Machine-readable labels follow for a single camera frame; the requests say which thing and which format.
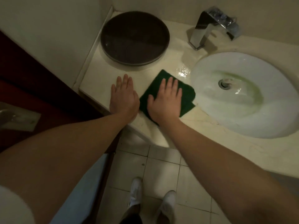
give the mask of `drain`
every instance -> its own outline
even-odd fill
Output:
[[[229,90],[230,89],[230,84],[229,83],[225,83],[223,82],[223,79],[221,79],[219,82],[218,82],[218,85],[221,89],[223,90]]]

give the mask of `white sink basin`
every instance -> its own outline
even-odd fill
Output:
[[[298,129],[298,92],[278,69],[259,58],[239,52],[213,54],[197,62],[191,82],[195,102],[230,130],[277,138]]]

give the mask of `tile floor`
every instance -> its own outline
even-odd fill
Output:
[[[140,217],[150,224],[170,190],[177,192],[175,224],[230,224],[176,149],[149,145],[124,130],[107,181],[97,224],[118,224],[127,210],[131,181],[143,178]]]

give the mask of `green microfiber towel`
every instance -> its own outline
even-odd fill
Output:
[[[152,81],[151,85],[148,87],[148,89],[145,91],[145,93],[140,98],[140,107],[139,109],[151,120],[151,117],[147,111],[147,99],[149,94],[153,95],[156,99],[160,84],[162,82],[162,79],[166,79],[166,82],[170,77],[173,77],[169,73],[167,73],[165,70],[161,70],[160,73],[155,77],[154,81]],[[178,88],[182,88],[183,95],[182,95],[182,101],[181,101],[181,114],[180,117],[189,112],[192,108],[195,107],[195,105],[192,103],[192,101],[195,98],[195,91],[194,89],[183,83],[182,81],[178,81]]]

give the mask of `white shoe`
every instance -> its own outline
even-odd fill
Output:
[[[133,178],[130,192],[130,202],[128,209],[134,205],[141,204],[142,201],[142,180],[139,177]]]
[[[169,219],[169,222],[172,223],[175,205],[176,205],[176,192],[171,190],[168,193],[166,193],[165,196],[163,197],[163,202],[155,215],[155,222],[157,222],[160,213],[162,213]]]

